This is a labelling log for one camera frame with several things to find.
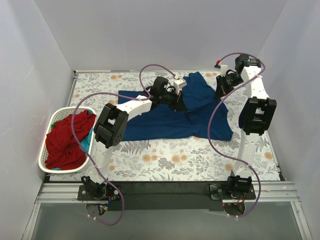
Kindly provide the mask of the dark blue t shirt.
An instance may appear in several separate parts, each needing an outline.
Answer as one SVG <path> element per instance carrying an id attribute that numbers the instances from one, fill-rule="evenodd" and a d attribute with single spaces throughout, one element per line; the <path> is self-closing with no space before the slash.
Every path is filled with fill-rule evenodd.
<path id="1" fill-rule="evenodd" d="M 184 80 L 187 83 L 182 89 L 186 112 L 173 111 L 168 105 L 160 104 L 128 121 L 123 140 L 181 139 L 194 136 L 230 141 L 233 131 L 227 120 L 228 109 L 214 99 L 215 90 L 199 72 L 189 73 Z"/>

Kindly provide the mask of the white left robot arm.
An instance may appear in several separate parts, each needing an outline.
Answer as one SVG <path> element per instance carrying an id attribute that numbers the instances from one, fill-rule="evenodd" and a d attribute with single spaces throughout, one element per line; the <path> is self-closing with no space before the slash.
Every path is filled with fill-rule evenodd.
<path id="1" fill-rule="evenodd" d="M 173 111 L 187 110 L 183 102 L 183 88 L 186 80 L 175 78 L 173 85 L 164 77 L 157 77 L 152 86 L 147 87 L 137 97 L 118 105 L 106 104 L 93 128 L 96 151 L 93 166 L 96 172 L 83 176 L 85 190 L 95 200 L 104 200 L 106 195 L 118 193 L 113 187 L 104 186 L 110 160 L 117 146 L 124 138 L 128 121 L 150 112 L 159 105 L 167 105 Z"/>

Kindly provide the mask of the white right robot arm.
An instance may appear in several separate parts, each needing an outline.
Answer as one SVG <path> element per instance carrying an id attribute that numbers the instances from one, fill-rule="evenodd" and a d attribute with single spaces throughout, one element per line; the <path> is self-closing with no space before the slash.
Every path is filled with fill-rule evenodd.
<path id="1" fill-rule="evenodd" d="M 254 193 L 250 166 L 258 141 L 270 127 L 277 102 L 265 90 L 261 75 L 265 67 L 258 58 L 238 53 L 233 70 L 220 60 L 215 66 L 220 69 L 220 75 L 216 77 L 216 100 L 229 96 L 240 87 L 247 91 L 247 101 L 238 119 L 241 139 L 237 161 L 226 181 L 226 194 L 232 199 L 244 199 Z"/>

